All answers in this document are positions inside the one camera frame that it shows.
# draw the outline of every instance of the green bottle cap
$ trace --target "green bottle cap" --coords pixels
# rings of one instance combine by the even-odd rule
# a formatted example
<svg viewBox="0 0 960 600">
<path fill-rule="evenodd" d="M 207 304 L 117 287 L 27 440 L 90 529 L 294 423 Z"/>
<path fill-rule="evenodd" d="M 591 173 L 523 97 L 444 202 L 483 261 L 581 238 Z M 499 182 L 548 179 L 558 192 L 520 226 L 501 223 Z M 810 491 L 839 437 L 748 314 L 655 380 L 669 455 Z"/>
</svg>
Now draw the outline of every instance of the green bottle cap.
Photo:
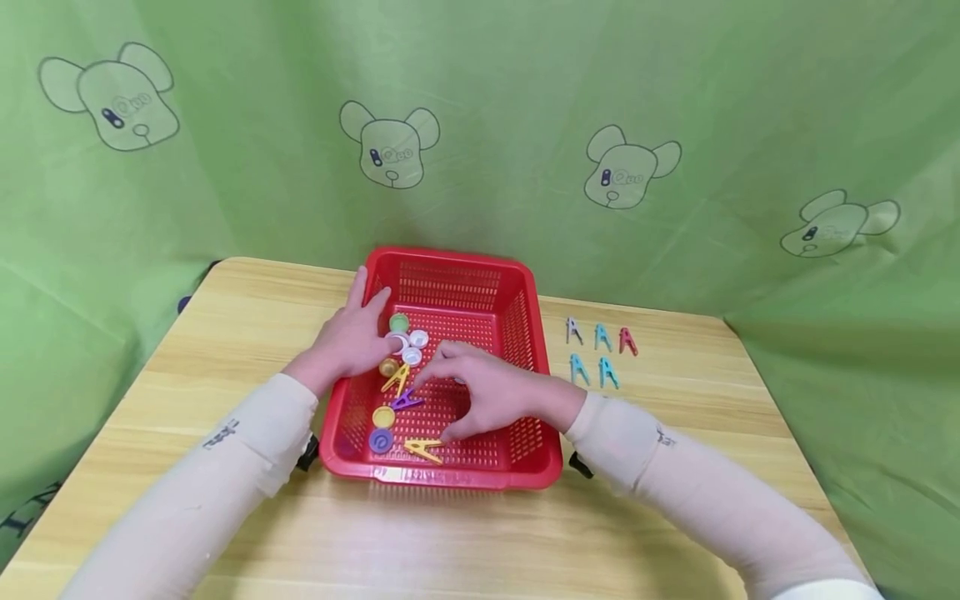
<svg viewBox="0 0 960 600">
<path fill-rule="evenodd" d="M 403 313 L 396 313 L 390 318 L 390 330 L 394 333 L 406 333 L 410 328 L 410 320 Z"/>
</svg>

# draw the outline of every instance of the clothespin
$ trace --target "clothespin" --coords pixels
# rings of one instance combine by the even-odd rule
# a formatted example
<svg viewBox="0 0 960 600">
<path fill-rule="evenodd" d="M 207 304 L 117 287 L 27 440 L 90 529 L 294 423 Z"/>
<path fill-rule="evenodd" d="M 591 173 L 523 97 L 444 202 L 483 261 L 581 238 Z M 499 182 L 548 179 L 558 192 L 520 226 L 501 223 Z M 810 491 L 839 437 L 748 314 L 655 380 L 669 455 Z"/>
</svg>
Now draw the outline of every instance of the clothespin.
<svg viewBox="0 0 960 600">
<path fill-rule="evenodd" d="M 444 461 L 442 461 L 439 456 L 434 456 L 426 450 L 427 448 L 432 448 L 438 445 L 444 445 L 444 443 L 440 440 L 407 440 L 403 443 L 403 449 L 411 454 L 416 454 L 421 458 L 425 458 L 431 463 L 442 465 Z"/>
<path fill-rule="evenodd" d="M 570 343 L 570 336 L 575 335 L 580 340 L 580 345 L 584 344 L 584 338 L 580 335 L 580 329 L 577 328 L 577 321 L 573 317 L 566 318 L 566 342 Z"/>
<path fill-rule="evenodd" d="M 613 346 L 610 345 L 610 338 L 607 337 L 607 328 L 602 323 L 598 323 L 596 331 L 593 333 L 593 349 L 600 349 L 600 342 L 607 345 L 607 352 L 613 352 Z"/>
<path fill-rule="evenodd" d="M 400 397 L 400 394 L 403 393 L 403 388 L 407 387 L 407 377 L 410 376 L 410 365 L 403 363 L 403 365 L 396 370 L 396 372 L 390 375 L 390 379 L 387 379 L 387 383 L 383 384 L 383 387 L 380 388 L 380 392 L 386 392 L 394 386 L 395 383 L 399 385 L 396 388 L 396 396 Z"/>
<path fill-rule="evenodd" d="M 636 344 L 634 344 L 634 336 L 630 335 L 630 329 L 626 327 L 620 327 L 620 353 L 623 354 L 623 347 L 629 346 L 630 352 L 636 356 Z"/>
<path fill-rule="evenodd" d="M 394 409 L 394 412 L 401 411 L 404 408 L 410 408 L 411 406 L 417 406 L 418 404 L 423 404 L 423 398 L 411 398 L 410 394 L 413 392 L 413 388 L 410 388 L 404 392 L 399 398 L 390 403 L 390 408 Z"/>
<path fill-rule="evenodd" d="M 580 360 L 577 354 L 570 354 L 570 383 L 577 382 L 577 373 L 579 373 L 587 385 L 590 384 L 590 377 L 587 375 L 587 369 L 584 367 L 584 361 Z"/>
<path fill-rule="evenodd" d="M 620 389 L 620 381 L 616 378 L 616 372 L 613 371 L 613 365 L 607 360 L 606 356 L 600 358 L 600 387 L 604 387 L 604 382 L 610 378 L 611 383 L 617 390 Z"/>
</svg>

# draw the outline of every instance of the yellow clothespin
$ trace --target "yellow clothespin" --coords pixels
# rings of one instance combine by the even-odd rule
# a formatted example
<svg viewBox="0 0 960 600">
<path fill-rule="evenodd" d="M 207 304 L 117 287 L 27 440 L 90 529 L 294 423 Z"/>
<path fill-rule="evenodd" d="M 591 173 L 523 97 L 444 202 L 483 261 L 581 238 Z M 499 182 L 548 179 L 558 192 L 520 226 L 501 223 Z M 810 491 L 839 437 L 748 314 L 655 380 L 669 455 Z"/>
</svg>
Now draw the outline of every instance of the yellow clothespin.
<svg viewBox="0 0 960 600">
<path fill-rule="evenodd" d="M 390 375 L 390 379 L 387 379 L 387 383 L 383 384 L 383 387 L 380 388 L 381 392 L 386 392 L 389 390 L 395 383 L 399 382 L 399 386 L 396 388 L 396 396 L 400 397 L 403 394 L 403 388 L 407 387 L 407 377 L 410 375 L 410 365 L 403 363 L 403 366 L 396 370 L 396 372 Z"/>
<path fill-rule="evenodd" d="M 416 454 L 417 456 L 425 458 L 432 463 L 442 465 L 444 461 L 440 460 L 439 456 L 434 456 L 426 451 L 427 448 L 432 448 L 438 445 L 444 445 L 444 443 L 440 440 L 407 440 L 403 443 L 403 448 L 411 454 Z"/>
</svg>

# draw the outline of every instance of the hand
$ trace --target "hand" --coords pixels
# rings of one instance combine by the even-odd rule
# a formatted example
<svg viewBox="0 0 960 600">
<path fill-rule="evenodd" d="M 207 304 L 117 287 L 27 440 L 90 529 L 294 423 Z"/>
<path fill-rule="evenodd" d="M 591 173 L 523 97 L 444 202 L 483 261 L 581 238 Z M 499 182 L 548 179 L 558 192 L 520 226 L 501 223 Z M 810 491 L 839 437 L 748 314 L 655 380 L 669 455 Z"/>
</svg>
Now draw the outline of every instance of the hand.
<svg viewBox="0 0 960 600">
<path fill-rule="evenodd" d="M 382 338 L 377 333 L 376 324 L 387 305 L 390 288 L 380 290 L 364 306 L 366 287 L 367 268 L 360 267 L 350 285 L 347 304 L 324 324 L 313 345 L 283 370 L 318 396 L 336 379 L 367 372 L 402 346 L 397 338 Z"/>
<path fill-rule="evenodd" d="M 441 434 L 444 443 L 500 429 L 523 417 L 537 417 L 565 433 L 587 397 L 573 384 L 519 369 L 463 342 L 440 342 L 417 375 L 414 390 L 433 377 L 457 377 L 470 390 L 470 408 Z"/>
</svg>

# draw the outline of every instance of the wrist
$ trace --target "wrist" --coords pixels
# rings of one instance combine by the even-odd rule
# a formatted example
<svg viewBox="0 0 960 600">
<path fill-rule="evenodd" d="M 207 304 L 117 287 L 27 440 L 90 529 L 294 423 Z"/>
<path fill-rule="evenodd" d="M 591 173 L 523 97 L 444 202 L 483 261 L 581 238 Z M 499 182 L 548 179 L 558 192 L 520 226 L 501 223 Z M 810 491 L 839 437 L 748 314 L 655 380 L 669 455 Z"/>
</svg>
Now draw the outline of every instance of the wrist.
<svg viewBox="0 0 960 600">
<path fill-rule="evenodd" d="M 566 434 L 587 401 L 587 391 L 559 377 L 540 377 L 533 397 L 534 416 Z"/>
<path fill-rule="evenodd" d="M 343 376 L 333 357 L 321 347 L 312 347 L 298 354 L 283 369 L 283 373 L 296 379 L 314 396 L 322 396 Z"/>
</svg>

